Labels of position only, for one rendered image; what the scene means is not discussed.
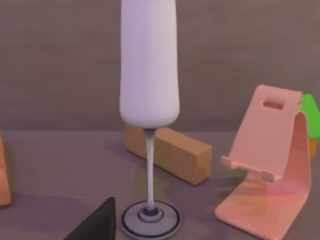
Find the white cylinder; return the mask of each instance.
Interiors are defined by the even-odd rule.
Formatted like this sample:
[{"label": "white cylinder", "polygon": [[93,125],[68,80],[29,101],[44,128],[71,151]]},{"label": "white cylinder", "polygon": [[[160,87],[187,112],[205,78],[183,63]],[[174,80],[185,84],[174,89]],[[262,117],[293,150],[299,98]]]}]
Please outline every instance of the white cylinder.
[{"label": "white cylinder", "polygon": [[173,123],[180,112],[175,0],[121,1],[122,119],[143,129]]}]

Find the purple-gray table surface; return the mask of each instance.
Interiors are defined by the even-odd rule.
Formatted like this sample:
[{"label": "purple-gray table surface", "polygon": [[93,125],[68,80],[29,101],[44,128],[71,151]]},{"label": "purple-gray table surface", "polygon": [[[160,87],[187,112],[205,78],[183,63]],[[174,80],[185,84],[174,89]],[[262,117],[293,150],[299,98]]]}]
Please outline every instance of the purple-gray table surface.
[{"label": "purple-gray table surface", "polygon": [[[215,206],[243,178],[219,165],[234,132],[186,132],[213,146],[211,179],[191,186],[156,168],[154,195],[180,210],[183,224],[172,240],[255,240],[215,219]],[[116,240],[126,207],[147,196],[146,162],[124,149],[124,133],[7,131],[14,203],[0,209],[0,240],[62,240],[105,199],[116,199]],[[311,161],[312,189],[284,240],[320,239],[320,154]]]}]

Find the glass stem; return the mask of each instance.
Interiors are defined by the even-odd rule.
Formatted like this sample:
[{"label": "glass stem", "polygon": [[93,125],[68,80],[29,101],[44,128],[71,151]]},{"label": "glass stem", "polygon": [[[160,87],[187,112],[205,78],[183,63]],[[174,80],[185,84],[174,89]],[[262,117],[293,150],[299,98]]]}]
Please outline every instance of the glass stem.
[{"label": "glass stem", "polygon": [[146,164],[147,164],[147,181],[148,181],[148,199],[146,209],[154,210],[154,148],[156,129],[144,129],[145,145],[146,145]]}]

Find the gray backdrop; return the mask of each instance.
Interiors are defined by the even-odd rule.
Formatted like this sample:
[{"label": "gray backdrop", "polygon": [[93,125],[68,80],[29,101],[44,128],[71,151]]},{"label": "gray backdrop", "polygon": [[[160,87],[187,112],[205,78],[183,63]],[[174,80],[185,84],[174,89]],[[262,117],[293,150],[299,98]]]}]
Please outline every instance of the gray backdrop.
[{"label": "gray backdrop", "polygon": [[[320,1],[177,0],[174,128],[235,130],[255,87],[320,101]],[[120,0],[0,1],[0,127],[119,130]]]}]

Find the orange object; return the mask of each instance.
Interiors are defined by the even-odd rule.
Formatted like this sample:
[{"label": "orange object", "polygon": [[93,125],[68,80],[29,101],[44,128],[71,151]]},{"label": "orange object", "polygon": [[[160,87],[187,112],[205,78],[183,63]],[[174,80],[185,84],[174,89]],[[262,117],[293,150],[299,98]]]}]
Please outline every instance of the orange object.
[{"label": "orange object", "polygon": [[310,146],[310,159],[314,159],[316,155],[318,145],[318,139],[309,139],[309,146]]},{"label": "orange object", "polygon": [[[124,143],[128,151],[146,159],[142,129],[126,124]],[[155,132],[153,158],[154,165],[192,185],[211,176],[212,146],[167,127]]]},{"label": "orange object", "polygon": [[0,131],[0,206],[11,204],[11,192],[8,181],[5,147]]},{"label": "orange object", "polygon": [[221,163],[248,171],[215,209],[215,216],[265,240],[281,240],[311,188],[302,93],[260,85],[246,111],[229,157]]}]

